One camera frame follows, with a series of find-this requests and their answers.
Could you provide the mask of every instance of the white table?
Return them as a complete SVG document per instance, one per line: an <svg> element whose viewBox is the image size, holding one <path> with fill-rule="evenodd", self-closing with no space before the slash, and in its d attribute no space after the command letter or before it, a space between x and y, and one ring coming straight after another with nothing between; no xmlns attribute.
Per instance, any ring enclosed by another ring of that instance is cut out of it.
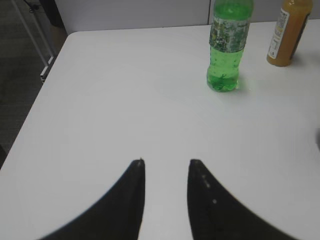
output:
<svg viewBox="0 0 320 240"><path fill-rule="evenodd" d="M266 61L274 26L251 24L229 93L206 84L209 26L70 35L0 171L0 239L61 227L143 157L140 240L192 239L192 158L264 220L319 240L320 20L283 68Z"/></svg>

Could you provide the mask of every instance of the orange juice bottle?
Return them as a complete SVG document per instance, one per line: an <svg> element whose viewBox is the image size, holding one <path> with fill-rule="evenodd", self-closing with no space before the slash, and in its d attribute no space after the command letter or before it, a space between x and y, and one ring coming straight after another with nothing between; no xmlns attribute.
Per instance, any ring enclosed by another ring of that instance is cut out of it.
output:
<svg viewBox="0 0 320 240"><path fill-rule="evenodd" d="M270 64L291 64L312 7L312 0L284 0L266 58Z"/></svg>

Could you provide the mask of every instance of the orange liquid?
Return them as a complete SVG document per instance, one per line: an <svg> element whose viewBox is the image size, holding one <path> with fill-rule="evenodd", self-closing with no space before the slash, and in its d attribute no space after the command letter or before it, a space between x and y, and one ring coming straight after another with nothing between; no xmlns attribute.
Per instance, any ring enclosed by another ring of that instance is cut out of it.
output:
<svg viewBox="0 0 320 240"><path fill-rule="evenodd" d="M285 0L282 9L290 14L284 29L282 41L280 43L276 58L269 55L267 61L276 66L284 67L291 64L292 56L299 43L300 36L306 24L306 17L313 7L312 0Z"/></svg>

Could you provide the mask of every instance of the gray carpet floor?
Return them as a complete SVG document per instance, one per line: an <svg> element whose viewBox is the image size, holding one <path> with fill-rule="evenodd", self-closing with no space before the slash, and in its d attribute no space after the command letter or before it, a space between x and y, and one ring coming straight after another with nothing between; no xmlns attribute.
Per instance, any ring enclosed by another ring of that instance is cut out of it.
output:
<svg viewBox="0 0 320 240"><path fill-rule="evenodd" d="M28 8L22 0L16 2L36 33ZM0 145L7 153L42 87L43 68L11 1L0 0Z"/></svg>

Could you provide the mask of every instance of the bottle label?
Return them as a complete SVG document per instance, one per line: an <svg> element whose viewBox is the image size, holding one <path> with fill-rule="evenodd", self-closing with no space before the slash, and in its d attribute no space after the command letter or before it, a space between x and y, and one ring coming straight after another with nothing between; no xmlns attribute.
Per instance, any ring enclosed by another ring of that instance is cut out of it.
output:
<svg viewBox="0 0 320 240"><path fill-rule="evenodd" d="M280 16L276 22L274 33L271 39L268 55L272 59L276 59L278 50L281 45L282 38L285 34L286 26L289 20L290 14L281 8Z"/></svg>
<svg viewBox="0 0 320 240"><path fill-rule="evenodd" d="M250 19L237 21L214 16L210 45L223 53L236 53L245 48Z"/></svg>

